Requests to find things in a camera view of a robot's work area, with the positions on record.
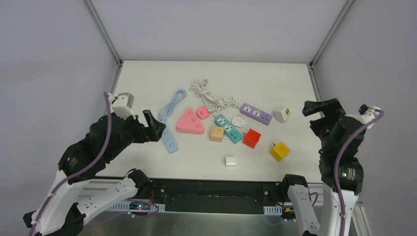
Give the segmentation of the white cube adapter with sticker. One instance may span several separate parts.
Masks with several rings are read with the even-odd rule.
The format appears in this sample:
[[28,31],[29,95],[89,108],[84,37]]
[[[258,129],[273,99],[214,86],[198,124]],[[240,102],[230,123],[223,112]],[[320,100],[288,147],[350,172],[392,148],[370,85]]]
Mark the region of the white cube adapter with sticker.
[[277,106],[273,110],[273,116],[279,122],[286,122],[291,116],[291,109],[288,106]]

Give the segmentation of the light blue power strip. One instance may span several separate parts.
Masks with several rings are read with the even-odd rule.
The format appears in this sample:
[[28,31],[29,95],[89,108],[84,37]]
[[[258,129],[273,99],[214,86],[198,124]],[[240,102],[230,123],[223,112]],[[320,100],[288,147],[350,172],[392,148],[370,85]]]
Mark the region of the light blue power strip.
[[161,139],[163,140],[168,152],[173,154],[179,150],[179,147],[168,127],[166,127],[162,133]]

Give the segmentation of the pink triangular plug adapter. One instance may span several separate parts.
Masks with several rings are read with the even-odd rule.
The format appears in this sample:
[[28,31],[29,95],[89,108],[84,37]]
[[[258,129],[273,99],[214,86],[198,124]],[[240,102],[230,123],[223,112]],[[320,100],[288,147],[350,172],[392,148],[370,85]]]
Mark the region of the pink triangular plug adapter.
[[180,133],[203,135],[205,127],[192,108],[187,108],[179,119],[176,130]]

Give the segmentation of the pink square plug adapter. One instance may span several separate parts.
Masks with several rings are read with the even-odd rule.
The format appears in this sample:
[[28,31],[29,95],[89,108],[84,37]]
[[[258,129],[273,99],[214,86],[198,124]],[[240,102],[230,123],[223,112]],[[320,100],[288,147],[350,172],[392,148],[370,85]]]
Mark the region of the pink square plug adapter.
[[208,110],[206,106],[201,106],[198,109],[196,109],[196,114],[198,118],[204,120],[210,117],[211,112]]

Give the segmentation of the yellow cube plug adapter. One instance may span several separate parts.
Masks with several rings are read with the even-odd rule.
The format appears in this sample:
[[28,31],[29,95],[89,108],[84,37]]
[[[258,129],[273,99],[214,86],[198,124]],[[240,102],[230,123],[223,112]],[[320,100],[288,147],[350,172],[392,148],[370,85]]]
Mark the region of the yellow cube plug adapter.
[[270,155],[277,162],[282,161],[290,152],[291,150],[289,147],[286,146],[283,142],[279,142],[277,144],[273,143],[269,151]]

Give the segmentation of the purple socket adapter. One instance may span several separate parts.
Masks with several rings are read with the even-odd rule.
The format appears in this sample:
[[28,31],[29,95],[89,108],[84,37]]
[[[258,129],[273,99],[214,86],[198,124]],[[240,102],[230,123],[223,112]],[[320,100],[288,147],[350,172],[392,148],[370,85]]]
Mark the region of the purple socket adapter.
[[247,116],[248,118],[251,118],[263,125],[270,125],[270,122],[272,121],[272,115],[262,111],[252,105],[249,105],[247,103],[243,103],[242,106],[239,109],[239,112],[242,115]]

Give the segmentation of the beige wooden cube adapter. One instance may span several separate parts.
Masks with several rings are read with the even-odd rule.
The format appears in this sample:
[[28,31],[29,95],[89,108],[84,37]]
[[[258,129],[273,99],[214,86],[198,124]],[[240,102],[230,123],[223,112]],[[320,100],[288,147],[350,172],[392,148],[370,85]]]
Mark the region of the beige wooden cube adapter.
[[210,131],[210,141],[212,142],[223,142],[223,136],[224,136],[224,128],[220,126],[213,126]]

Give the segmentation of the red cube plug adapter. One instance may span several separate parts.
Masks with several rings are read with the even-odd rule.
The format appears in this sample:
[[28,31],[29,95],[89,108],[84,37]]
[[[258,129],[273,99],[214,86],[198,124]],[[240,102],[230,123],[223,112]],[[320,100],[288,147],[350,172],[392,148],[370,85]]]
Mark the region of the red cube plug adapter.
[[255,131],[253,129],[249,129],[248,132],[245,133],[245,136],[244,136],[242,142],[246,146],[254,149],[256,147],[257,143],[259,142],[260,137],[261,137],[261,133]]

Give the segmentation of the teal power strip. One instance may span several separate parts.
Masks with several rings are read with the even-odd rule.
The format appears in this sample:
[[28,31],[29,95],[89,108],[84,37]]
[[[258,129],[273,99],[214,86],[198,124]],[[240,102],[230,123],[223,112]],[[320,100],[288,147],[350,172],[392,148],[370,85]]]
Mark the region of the teal power strip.
[[229,140],[233,144],[237,144],[243,139],[242,134],[223,115],[216,116],[214,118],[214,123],[217,126],[224,128],[224,134],[229,138]]

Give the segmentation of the white USB charger block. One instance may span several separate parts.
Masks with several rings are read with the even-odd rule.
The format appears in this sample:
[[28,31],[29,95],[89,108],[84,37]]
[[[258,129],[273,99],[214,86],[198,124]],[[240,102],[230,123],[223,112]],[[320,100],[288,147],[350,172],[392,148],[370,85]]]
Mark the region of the white USB charger block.
[[224,158],[224,163],[225,163],[225,167],[227,168],[235,167],[237,164],[237,159],[234,156],[226,156]]

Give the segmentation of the white plug adapter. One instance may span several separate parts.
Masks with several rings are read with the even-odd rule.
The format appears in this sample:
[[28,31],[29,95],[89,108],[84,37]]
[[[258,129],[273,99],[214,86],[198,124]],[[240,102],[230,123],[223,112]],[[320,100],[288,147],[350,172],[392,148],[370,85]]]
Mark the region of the white plug adapter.
[[232,117],[231,124],[237,128],[244,128],[246,121],[245,118],[241,114],[239,114],[237,116]]

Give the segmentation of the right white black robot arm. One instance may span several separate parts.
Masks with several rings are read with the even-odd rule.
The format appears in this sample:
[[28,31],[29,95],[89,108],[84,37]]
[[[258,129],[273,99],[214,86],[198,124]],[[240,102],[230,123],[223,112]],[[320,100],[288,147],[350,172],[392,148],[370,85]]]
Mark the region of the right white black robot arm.
[[305,101],[304,116],[322,113],[310,121],[320,139],[319,171],[323,189],[323,211],[317,219],[305,177],[286,174],[280,184],[281,199],[291,202],[300,236],[346,236],[354,206],[362,190],[364,170],[355,155],[366,132],[366,112],[345,113],[338,99]]

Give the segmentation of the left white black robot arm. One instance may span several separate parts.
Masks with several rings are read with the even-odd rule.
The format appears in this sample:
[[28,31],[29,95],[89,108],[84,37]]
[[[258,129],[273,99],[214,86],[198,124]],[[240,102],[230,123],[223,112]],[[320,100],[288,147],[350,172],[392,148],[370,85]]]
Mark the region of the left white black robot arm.
[[93,123],[86,136],[70,145],[58,163],[51,190],[42,205],[24,214],[31,236],[75,236],[101,212],[125,199],[146,198],[151,180],[141,170],[134,170],[115,187],[85,202],[77,200],[83,188],[131,144],[157,142],[166,125],[144,110],[147,123],[136,115],[120,118],[115,113]]

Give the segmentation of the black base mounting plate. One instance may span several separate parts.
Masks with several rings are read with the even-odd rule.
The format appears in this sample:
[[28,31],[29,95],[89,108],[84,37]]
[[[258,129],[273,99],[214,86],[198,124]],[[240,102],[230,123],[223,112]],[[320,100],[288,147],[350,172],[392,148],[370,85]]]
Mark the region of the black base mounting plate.
[[265,207],[289,203],[291,185],[307,187],[305,177],[286,174],[282,181],[225,181],[153,178],[134,199],[152,199],[168,212],[264,214]]

